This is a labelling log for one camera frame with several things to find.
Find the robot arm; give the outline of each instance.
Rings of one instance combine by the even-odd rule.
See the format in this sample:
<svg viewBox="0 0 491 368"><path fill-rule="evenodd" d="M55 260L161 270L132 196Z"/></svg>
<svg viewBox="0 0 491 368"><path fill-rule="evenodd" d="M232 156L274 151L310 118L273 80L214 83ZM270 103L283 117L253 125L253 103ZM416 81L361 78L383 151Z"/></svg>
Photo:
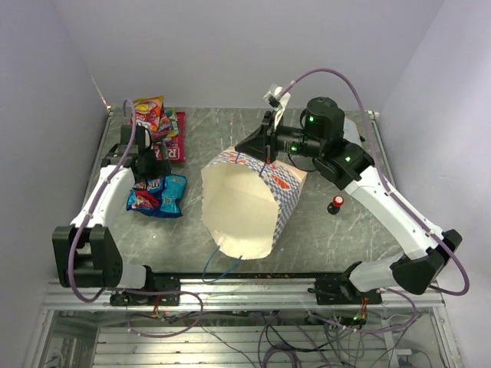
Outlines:
<svg viewBox="0 0 491 368"><path fill-rule="evenodd" d="M143 126L136 126L135 142L127 154L126 161L109 179L117 167L130 140L131 126L121 127L120 143L113 146L101 163L99 180L82 211L69 226L58 226L52 236L60 284L69 287L68 255L75 233L84 224L87 213L92 213L84 226L77 249L89 244L91 252L77 251L74 259L74 278L80 288L135 288L141 289L151 282L149 267L123 263L120 252L110 233L118 212L127 201L128 193L135 181L153 179L165 175L150 145L150 134ZM99 189L107 182L97 205L91 211Z"/></svg>
<svg viewBox="0 0 491 368"><path fill-rule="evenodd" d="M328 181L356 198L397 239L402 253L373 262L358 262L345 272L352 293L399 285L413 294L422 294L440 273L450 256L387 193L370 155L356 143L344 139L344 112L327 97L317 97L305 109L305 128L282 125L282 113L289 100L279 101L280 87L274 86L265 100L273 112L265 114L261 126L236 145L241 153L273 162L278 152L312 157L315 167ZM455 230L442 228L424 218L402 195L402 202L425 222L452 251L462 238Z"/></svg>

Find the gray marble surface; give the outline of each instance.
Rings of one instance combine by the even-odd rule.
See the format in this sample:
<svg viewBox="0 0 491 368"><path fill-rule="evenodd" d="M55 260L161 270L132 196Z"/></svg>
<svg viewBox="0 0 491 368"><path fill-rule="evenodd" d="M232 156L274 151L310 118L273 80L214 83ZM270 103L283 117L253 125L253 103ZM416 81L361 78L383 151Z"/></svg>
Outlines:
<svg viewBox="0 0 491 368"><path fill-rule="evenodd" d="M154 219L122 209L110 229L125 262L149 265L154 271L203 270L216 245L201 222L200 170L215 155L250 134L266 112L266 109L180 110L186 111L187 161L174 164L173 170L188 179L181 202L184 216ZM298 109L287 110L285 125L297 125L300 112ZM360 114L347 113L347 117L357 124L360 134L366 136ZM101 147L103 154L119 141L123 123L122 110L112 108ZM298 158L299 166L311 165L302 159ZM99 157L90 188L98 177L100 161ZM326 207L337 194L343 195L345 204L336 216L329 215ZM318 172L311 172L297 208L272 253L263 259L241 261L236 270L343 271L355 261L374 261L393 255L399 249L394 237L365 207L341 193ZM224 271L233 262L234 259L219 252L209 271Z"/></svg>

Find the gray wall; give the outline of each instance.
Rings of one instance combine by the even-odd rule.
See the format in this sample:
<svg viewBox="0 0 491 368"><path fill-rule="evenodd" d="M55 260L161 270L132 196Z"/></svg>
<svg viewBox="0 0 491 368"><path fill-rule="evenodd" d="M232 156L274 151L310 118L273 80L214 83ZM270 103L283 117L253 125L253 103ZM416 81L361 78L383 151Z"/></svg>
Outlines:
<svg viewBox="0 0 491 368"><path fill-rule="evenodd" d="M106 113L52 3L0 0L1 366L21 366Z"/></svg>
<svg viewBox="0 0 491 368"><path fill-rule="evenodd" d="M491 2L447 0L381 113L401 192L464 237L465 297L446 297L466 366L489 366L491 285ZM439 277L457 290L453 265Z"/></svg>
<svg viewBox="0 0 491 368"><path fill-rule="evenodd" d="M272 83L313 67L348 75L380 111L443 0L54 0L109 104L166 94L194 107L264 107ZM353 108L335 77L294 89Z"/></svg>

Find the candy bag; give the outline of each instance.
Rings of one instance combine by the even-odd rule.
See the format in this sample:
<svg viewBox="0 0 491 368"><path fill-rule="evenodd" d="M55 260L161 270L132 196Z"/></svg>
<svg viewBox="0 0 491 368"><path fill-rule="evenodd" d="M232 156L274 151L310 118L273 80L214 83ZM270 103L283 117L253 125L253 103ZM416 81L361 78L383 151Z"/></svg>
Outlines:
<svg viewBox="0 0 491 368"><path fill-rule="evenodd" d="M166 185L162 192L160 214L162 214L163 217L180 217L183 214L179 208L179 203L183 197L187 179L185 176L181 175L169 175L166 176L165 180Z"/></svg>
<svg viewBox="0 0 491 368"><path fill-rule="evenodd" d="M158 131L160 114L163 106L163 96L139 98L134 101L134 104L137 113L137 123L141 123L150 130L150 132Z"/></svg>
<svg viewBox="0 0 491 368"><path fill-rule="evenodd" d="M158 131L152 134L152 139L157 140L165 137L163 140L167 146L167 155L170 161L183 163L186 161L184 156L184 123L186 113L183 111L176 112L176 109L170 108L160 113L160 125ZM157 159L161 159L160 144L154 143L153 150Z"/></svg>
<svg viewBox="0 0 491 368"><path fill-rule="evenodd" d="M138 182L130 191L126 210L138 211L146 216L177 218L183 215L179 203L187 179L181 175Z"/></svg>

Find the popcorn bucket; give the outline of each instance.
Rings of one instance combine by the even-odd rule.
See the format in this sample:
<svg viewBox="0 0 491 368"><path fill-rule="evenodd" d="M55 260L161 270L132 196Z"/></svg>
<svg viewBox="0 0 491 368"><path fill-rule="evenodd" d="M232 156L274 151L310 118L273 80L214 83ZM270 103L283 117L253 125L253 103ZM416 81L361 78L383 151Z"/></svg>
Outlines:
<svg viewBox="0 0 491 368"><path fill-rule="evenodd" d="M295 209L307 173L275 161L220 153L201 170L203 223L229 257L264 258Z"/></svg>

